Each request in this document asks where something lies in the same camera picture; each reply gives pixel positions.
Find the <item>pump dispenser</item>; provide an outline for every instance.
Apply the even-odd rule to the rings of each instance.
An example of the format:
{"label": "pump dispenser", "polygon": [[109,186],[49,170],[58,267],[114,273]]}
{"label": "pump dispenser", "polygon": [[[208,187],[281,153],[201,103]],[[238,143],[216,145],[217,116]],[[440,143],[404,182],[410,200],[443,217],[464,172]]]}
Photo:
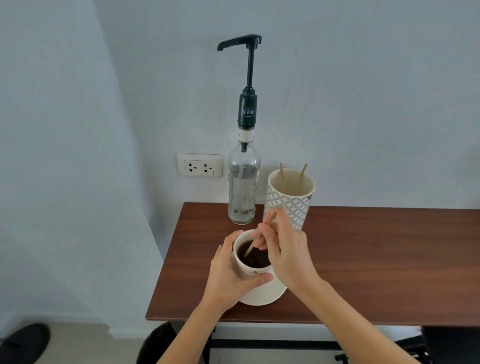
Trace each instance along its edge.
{"label": "pump dispenser", "polygon": [[257,118],[257,95],[252,87],[253,56],[262,37],[248,34],[221,42],[217,50],[245,44],[248,49],[247,85],[240,94],[238,114],[238,144],[228,155],[229,204],[228,217],[239,225],[248,224],[255,217],[260,154],[253,147]]}

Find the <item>dark coffee liquid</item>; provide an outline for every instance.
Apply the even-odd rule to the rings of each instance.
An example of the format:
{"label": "dark coffee liquid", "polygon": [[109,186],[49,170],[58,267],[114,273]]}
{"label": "dark coffee liquid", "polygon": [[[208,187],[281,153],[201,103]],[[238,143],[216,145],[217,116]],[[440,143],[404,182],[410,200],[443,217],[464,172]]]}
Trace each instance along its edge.
{"label": "dark coffee liquid", "polygon": [[253,240],[249,242],[244,242],[237,250],[237,255],[240,261],[245,264],[246,266],[252,268],[265,268],[270,265],[270,261],[268,260],[268,252],[267,250],[260,250],[258,248],[253,248],[250,254],[245,258],[245,253],[247,252],[248,248],[250,247]]}

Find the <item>outlet plate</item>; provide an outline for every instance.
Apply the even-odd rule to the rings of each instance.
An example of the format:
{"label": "outlet plate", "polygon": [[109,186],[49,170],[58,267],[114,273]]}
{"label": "outlet plate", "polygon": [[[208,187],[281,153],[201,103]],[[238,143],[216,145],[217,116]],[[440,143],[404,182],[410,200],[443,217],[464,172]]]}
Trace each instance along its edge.
{"label": "outlet plate", "polygon": [[177,153],[177,168],[180,176],[222,177],[222,156],[219,154]]}

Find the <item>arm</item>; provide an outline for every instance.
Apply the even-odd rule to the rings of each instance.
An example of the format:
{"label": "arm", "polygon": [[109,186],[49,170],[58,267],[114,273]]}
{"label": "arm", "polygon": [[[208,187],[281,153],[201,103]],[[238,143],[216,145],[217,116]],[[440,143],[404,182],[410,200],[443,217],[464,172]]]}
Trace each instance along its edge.
{"label": "arm", "polygon": [[206,341],[223,313],[252,289],[273,279],[270,273],[257,274],[246,280],[235,275],[230,255],[233,242],[241,233],[243,230],[230,234],[223,246],[218,247],[210,264],[202,301],[157,364],[197,364]]}
{"label": "arm", "polygon": [[352,362],[418,363],[318,276],[308,252],[307,236],[292,227],[284,208],[270,210],[264,221],[274,212],[277,224],[259,224],[253,235],[262,232],[264,239],[257,239],[255,246],[268,247],[277,277],[325,324]]}

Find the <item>table top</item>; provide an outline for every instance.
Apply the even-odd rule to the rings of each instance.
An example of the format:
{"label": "table top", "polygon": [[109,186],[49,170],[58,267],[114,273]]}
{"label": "table top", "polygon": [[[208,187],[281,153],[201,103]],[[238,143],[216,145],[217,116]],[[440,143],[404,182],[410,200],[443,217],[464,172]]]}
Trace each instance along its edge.
{"label": "table top", "polygon": [[[262,213],[239,227],[227,204],[185,203],[146,318],[186,320],[218,245]],[[480,210],[311,206],[303,231],[320,276],[371,322],[480,326]],[[220,321],[319,323],[289,290]]]}

